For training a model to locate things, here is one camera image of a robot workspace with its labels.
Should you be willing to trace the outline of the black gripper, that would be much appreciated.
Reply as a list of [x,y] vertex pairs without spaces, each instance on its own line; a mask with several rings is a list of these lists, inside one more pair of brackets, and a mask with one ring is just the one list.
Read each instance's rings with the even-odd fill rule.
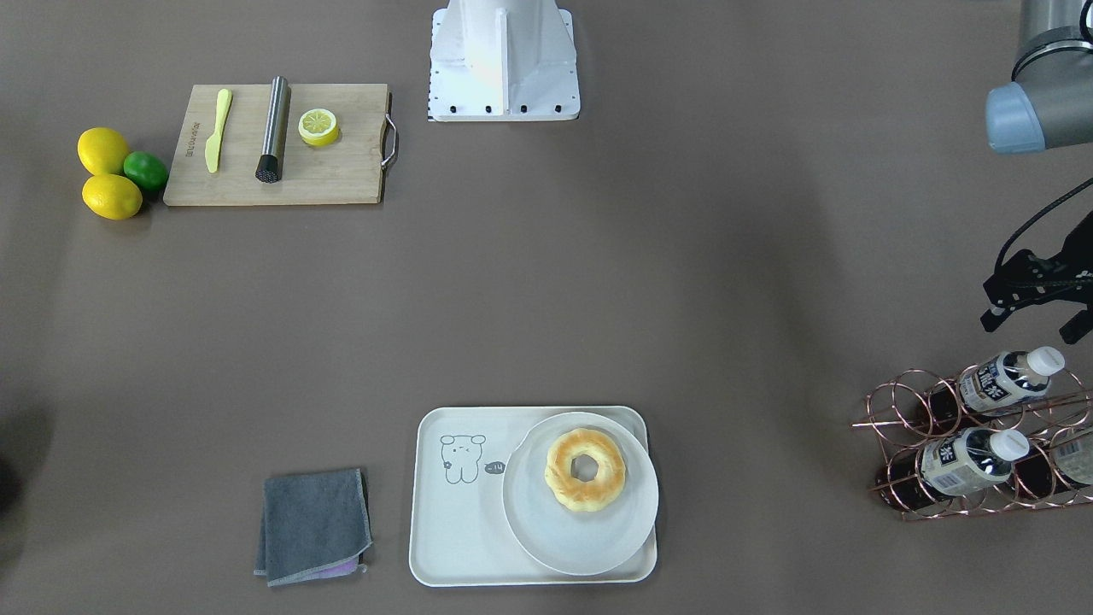
[[[1029,305],[1074,301],[1090,305],[1092,225],[1077,225],[1057,255],[1041,258],[1019,250],[984,282],[989,308],[980,316],[984,331],[995,332],[1010,312]],[[1061,326],[1061,340],[1076,345],[1093,330],[1092,310],[1081,310]]]

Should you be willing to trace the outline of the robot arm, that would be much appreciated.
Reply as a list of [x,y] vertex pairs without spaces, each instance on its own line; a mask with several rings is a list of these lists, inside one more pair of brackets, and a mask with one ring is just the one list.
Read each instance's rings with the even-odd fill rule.
[[[1023,1],[1019,45],[1010,82],[987,95],[986,133],[999,155],[1030,155],[1090,144],[1092,140],[1092,43],[1089,1]],[[994,332],[1008,316],[1032,305],[1072,301],[1081,310],[1059,328],[1067,345],[1090,334],[1090,215],[1049,257],[1012,246],[1047,214],[1090,189],[1083,180],[1042,206],[1001,246],[983,283],[989,308],[980,316]]]

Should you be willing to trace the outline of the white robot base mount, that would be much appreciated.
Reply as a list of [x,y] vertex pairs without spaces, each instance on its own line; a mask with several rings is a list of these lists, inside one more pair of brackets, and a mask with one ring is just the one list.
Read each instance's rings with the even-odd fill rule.
[[430,24],[427,120],[581,115],[573,15],[554,1],[449,1]]

